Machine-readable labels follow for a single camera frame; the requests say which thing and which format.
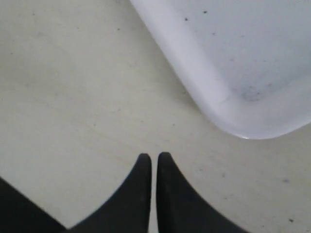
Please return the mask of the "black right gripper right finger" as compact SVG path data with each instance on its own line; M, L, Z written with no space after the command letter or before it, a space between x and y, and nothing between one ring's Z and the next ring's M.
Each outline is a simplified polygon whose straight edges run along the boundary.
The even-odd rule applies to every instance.
M158 157L156 213L160 233L245 232L194 190L168 152Z

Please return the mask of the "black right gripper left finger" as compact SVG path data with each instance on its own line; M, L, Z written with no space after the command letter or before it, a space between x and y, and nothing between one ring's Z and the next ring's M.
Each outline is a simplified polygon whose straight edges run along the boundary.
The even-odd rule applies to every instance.
M151 208L152 162L138 156L116 192L94 213L68 233L147 233Z

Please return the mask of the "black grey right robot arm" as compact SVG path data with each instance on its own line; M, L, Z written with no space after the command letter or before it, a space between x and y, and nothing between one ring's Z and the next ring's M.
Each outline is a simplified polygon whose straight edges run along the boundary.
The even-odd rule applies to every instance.
M1 180L0 230L3 233L146 233L151 184L151 158L142 153L116 192L98 210L67 229ZM243 232L193 189L168 152L162 152L157 162L156 215L161 233Z

